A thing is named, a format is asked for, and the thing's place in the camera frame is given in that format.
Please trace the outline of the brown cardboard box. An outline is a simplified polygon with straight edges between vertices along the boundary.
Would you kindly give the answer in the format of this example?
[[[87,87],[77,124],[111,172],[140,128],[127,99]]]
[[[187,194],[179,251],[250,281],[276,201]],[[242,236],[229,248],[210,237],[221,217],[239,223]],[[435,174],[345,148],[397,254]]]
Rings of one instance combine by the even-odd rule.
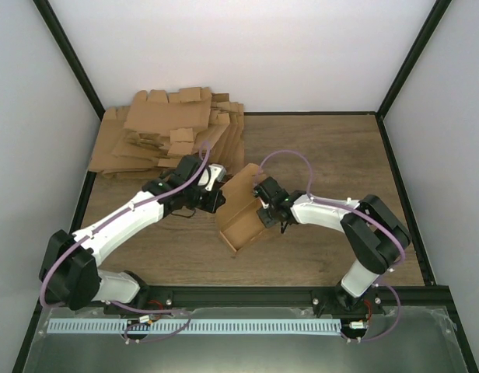
[[[281,235],[277,225],[266,228],[257,215],[262,203],[253,195],[253,187],[256,181],[267,177],[264,173],[258,174],[259,170],[259,165],[249,163],[221,187],[226,202],[216,211],[215,221],[219,238],[234,256]]]

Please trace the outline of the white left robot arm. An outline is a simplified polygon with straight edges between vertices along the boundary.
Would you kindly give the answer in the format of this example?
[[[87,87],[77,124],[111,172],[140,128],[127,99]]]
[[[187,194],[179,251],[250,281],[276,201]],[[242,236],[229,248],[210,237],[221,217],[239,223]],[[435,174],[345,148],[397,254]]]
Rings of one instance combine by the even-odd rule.
[[[101,270],[103,261],[144,228],[182,208],[214,214],[226,199],[218,187],[224,166],[192,155],[159,178],[148,181],[126,204],[98,222],[73,233],[55,232],[40,268],[40,303],[52,297],[72,311],[93,302],[114,304],[131,313],[149,305],[149,287],[131,271]]]

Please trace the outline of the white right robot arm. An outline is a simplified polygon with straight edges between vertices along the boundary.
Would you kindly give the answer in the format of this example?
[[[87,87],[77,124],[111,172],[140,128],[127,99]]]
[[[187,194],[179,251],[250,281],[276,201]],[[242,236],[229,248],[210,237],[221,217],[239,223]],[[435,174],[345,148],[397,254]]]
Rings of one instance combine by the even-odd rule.
[[[364,303],[364,294],[387,271],[404,261],[411,234],[376,195],[361,200],[333,200],[305,191],[288,193],[268,177],[253,189],[262,207],[257,215],[265,227],[279,224],[317,225],[343,233],[355,261],[335,287],[334,302],[346,313]]]

